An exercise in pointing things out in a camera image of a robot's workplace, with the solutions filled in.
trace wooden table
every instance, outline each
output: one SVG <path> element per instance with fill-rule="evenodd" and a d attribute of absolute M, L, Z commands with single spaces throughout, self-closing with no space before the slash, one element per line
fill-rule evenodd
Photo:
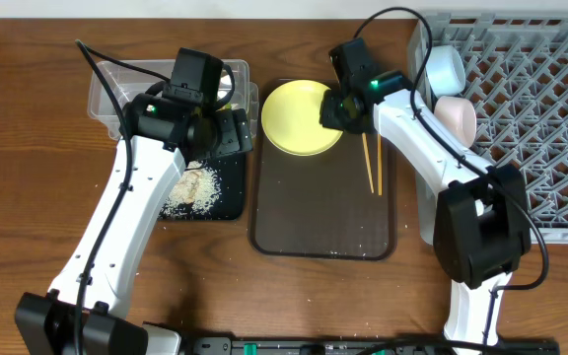
<path fill-rule="evenodd" d="M 91 70 L 74 39 L 116 58 L 174 58 L 180 46 L 242 58 L 259 87 L 332 79 L 327 52 L 360 21 L 0 20 L 0 354 L 26 353 L 13 314 L 43 294 L 78 244 L 107 182 L 115 143 L 87 117 Z M 406 70 L 412 21 L 364 32 L 375 56 Z M 269 257 L 236 222 L 162 222 L 136 277 L 128 320 L 237 336 L 376 339 L 440 333 L 450 281 L 418 234 L 413 169 L 397 162 L 398 246 L 381 262 Z M 554 336 L 568 354 L 568 247 L 551 247 L 538 290 L 508 293 L 504 336 Z M 513 282 L 533 280 L 537 248 Z"/>

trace metal grid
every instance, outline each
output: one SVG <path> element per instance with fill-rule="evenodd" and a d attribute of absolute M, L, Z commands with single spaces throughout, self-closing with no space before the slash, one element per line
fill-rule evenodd
<path fill-rule="evenodd" d="M 450 44 L 461 54 L 461 95 L 477 113 L 472 150 L 520 168 L 538 226 L 559 233 L 552 242 L 568 243 L 556 230 L 568 230 L 568 16 L 430 14 L 427 21 L 434 45 Z M 425 36 L 418 25 L 410 43 L 412 73 Z M 428 82 L 418 89 L 434 102 Z"/>

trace transparent box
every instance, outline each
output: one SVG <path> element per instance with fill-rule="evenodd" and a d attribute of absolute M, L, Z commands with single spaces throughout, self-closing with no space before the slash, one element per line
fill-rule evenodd
<path fill-rule="evenodd" d="M 152 70 L 169 78 L 175 66 L 173 59 L 125 60 L 124 62 Z M 249 82 L 249 65 L 240 59 L 223 59 L 223 62 L 229 64 L 234 73 L 236 88 L 230 101 L 232 109 L 244 108 L 247 111 L 250 126 L 254 127 L 255 121 L 257 121 L 257 107 L 255 105 L 255 102 L 257 102 L 257 86 Z M 105 76 L 121 107 L 132 101 L 138 94 L 144 93 L 151 85 L 160 81 L 159 78 L 154 76 L 126 69 L 108 61 L 99 62 L 98 68 Z M 223 80 L 219 87 L 219 98 L 225 96 L 232 88 L 231 83 L 224 80 L 226 76 L 227 73 L 223 71 L 221 73 Z M 92 74 L 87 113 L 90 118 L 97 119 L 105 124 L 108 129 L 108 136 L 111 139 L 117 140 L 119 138 L 119 120 L 108 99 L 107 92 L 105 92 L 96 74 Z"/>

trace chopstick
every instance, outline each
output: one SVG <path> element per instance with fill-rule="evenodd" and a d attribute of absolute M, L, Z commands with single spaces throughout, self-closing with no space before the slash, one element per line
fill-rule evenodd
<path fill-rule="evenodd" d="M 378 161 L 377 161 L 377 168 L 379 170 L 379 196 L 383 195 L 383 143 L 381 142 L 381 135 L 377 134 L 376 135 L 376 141 L 377 141 L 377 149 L 378 152 L 376 154 Z"/>
<path fill-rule="evenodd" d="M 365 151 L 365 164 L 367 165 L 367 177 L 370 179 L 370 188 L 372 193 L 374 193 L 374 181 L 372 179 L 372 166 L 370 165 L 370 150 L 367 148 L 367 138 L 365 133 L 361 134 L 363 138 L 363 151 Z"/>

